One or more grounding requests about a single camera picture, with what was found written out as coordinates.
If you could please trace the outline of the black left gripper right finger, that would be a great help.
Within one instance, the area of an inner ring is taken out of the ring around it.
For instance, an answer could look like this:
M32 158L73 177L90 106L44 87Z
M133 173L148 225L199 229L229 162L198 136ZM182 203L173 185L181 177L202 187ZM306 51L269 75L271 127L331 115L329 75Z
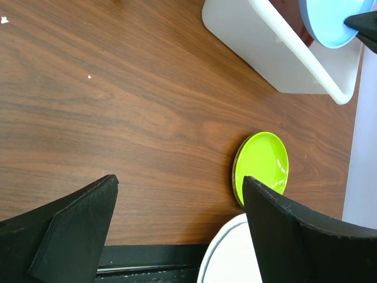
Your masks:
M376 230L312 210L251 176L243 199L263 282L376 282Z

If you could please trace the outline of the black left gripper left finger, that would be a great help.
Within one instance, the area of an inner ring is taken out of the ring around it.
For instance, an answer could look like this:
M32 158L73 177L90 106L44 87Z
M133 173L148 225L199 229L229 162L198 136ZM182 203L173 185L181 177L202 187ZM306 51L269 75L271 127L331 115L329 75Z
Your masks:
M94 282L117 195L106 175L1 221L1 282Z

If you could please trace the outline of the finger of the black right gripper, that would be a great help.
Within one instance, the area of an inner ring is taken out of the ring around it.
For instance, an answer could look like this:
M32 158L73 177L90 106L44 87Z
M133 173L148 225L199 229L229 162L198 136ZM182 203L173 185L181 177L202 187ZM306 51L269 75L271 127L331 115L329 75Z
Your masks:
M376 11L349 16L344 23L347 27L356 30L357 39L376 54Z

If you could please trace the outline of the blue plate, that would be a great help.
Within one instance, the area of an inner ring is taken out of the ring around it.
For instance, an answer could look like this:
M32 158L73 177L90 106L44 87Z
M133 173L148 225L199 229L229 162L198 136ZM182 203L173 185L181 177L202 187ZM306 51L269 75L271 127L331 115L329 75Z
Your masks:
M375 1L299 1L303 23L312 38L324 47L344 47L356 37L356 30L345 25L347 17L373 11Z

